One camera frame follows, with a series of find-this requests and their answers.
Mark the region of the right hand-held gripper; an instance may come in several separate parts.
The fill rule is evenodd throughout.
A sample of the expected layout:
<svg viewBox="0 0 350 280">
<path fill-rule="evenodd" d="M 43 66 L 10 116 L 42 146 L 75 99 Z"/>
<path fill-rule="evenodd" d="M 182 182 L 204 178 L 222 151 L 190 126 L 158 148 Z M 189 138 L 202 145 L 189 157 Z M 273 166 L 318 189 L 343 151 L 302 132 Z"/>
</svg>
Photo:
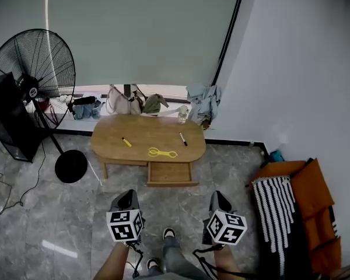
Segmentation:
<svg viewBox="0 0 350 280">
<path fill-rule="evenodd" d="M 232 211 L 232 204 L 219 191 L 212 193 L 209 203 L 209 218 L 204 220 L 202 243 L 204 245 L 226 244 L 235 246 L 247 232 L 247 222 L 244 216 L 236 215 Z"/>
</svg>

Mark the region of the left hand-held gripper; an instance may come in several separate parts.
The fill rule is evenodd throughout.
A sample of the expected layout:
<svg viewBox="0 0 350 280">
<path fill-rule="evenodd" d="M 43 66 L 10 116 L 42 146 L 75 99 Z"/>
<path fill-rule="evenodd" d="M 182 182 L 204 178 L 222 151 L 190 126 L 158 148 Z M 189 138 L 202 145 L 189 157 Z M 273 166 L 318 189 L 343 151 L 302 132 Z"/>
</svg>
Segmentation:
<svg viewBox="0 0 350 280">
<path fill-rule="evenodd" d="M 137 241 L 145 225 L 137 192 L 130 189 L 113 199 L 106 213 L 108 230 L 115 242 Z"/>
</svg>

